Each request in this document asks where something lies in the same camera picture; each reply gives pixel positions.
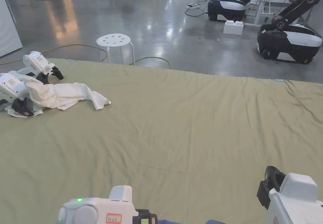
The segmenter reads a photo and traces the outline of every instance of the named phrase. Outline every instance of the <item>sticker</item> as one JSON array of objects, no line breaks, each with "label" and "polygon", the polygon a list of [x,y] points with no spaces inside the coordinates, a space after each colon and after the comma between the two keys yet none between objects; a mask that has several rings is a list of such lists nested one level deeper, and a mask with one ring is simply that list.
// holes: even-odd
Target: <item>sticker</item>
[{"label": "sticker", "polygon": [[121,220],[122,220],[121,214],[107,213],[106,223],[120,224]]},{"label": "sticker", "polygon": [[275,217],[275,218],[273,219],[273,224],[279,224],[279,223],[278,223],[278,220],[277,220],[277,217]]},{"label": "sticker", "polygon": [[35,71],[37,70],[34,65],[30,64],[30,66],[33,68],[33,70],[35,70]]},{"label": "sticker", "polygon": [[141,224],[149,224],[149,219],[142,219],[142,223]]}]

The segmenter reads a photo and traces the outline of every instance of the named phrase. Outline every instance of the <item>white wall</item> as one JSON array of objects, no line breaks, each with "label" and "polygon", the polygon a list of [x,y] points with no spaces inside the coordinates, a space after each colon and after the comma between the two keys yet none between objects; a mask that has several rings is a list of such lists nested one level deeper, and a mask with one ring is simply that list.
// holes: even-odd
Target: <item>white wall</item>
[{"label": "white wall", "polygon": [[314,5],[308,25],[323,36],[323,0],[320,0],[317,5]]}]

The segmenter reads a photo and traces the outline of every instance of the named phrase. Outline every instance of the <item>white foam block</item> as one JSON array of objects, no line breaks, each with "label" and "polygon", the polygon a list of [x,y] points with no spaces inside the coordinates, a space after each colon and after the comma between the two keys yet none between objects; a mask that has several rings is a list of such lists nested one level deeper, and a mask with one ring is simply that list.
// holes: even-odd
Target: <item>white foam block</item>
[{"label": "white foam block", "polygon": [[241,21],[226,21],[223,33],[232,35],[241,35],[243,30],[243,22]]}]

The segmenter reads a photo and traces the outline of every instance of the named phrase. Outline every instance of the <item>polished gray floor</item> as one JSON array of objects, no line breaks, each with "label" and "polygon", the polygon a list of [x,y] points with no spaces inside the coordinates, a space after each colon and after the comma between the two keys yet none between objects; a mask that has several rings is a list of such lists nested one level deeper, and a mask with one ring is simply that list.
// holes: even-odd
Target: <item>polished gray floor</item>
[{"label": "polished gray floor", "polygon": [[[195,1],[9,0],[24,47],[1,57],[0,64],[21,59],[32,50],[45,51],[68,44],[95,46],[95,40],[102,35],[123,33],[131,38],[136,59],[162,57],[175,70],[323,82],[322,50],[309,65],[264,60],[256,50],[258,27],[245,26],[242,36],[223,34],[223,22],[211,22],[207,15],[184,14],[185,6]],[[190,11],[193,15],[200,12]],[[44,55],[98,61],[96,49],[82,46],[56,49]],[[113,63],[121,63],[119,50],[111,49],[111,55]],[[126,62],[131,62],[130,55],[130,50],[125,48]],[[1,65],[0,72],[19,69],[22,65],[21,61]],[[145,59],[138,65],[168,67],[158,59]]]}]

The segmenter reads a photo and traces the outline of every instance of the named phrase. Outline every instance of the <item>white cloth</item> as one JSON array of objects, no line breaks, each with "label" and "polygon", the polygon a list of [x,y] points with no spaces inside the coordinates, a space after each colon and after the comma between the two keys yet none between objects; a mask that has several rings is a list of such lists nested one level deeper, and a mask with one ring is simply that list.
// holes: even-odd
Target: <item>white cloth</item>
[{"label": "white cloth", "polygon": [[[44,85],[32,77],[25,79],[24,84],[29,92],[30,100],[33,102],[31,106],[34,116],[42,114],[44,108],[66,110],[82,100],[91,100],[96,110],[111,104],[107,98],[95,91],[91,91],[85,84]],[[26,117],[16,113],[11,106],[5,110],[9,115]]]}]

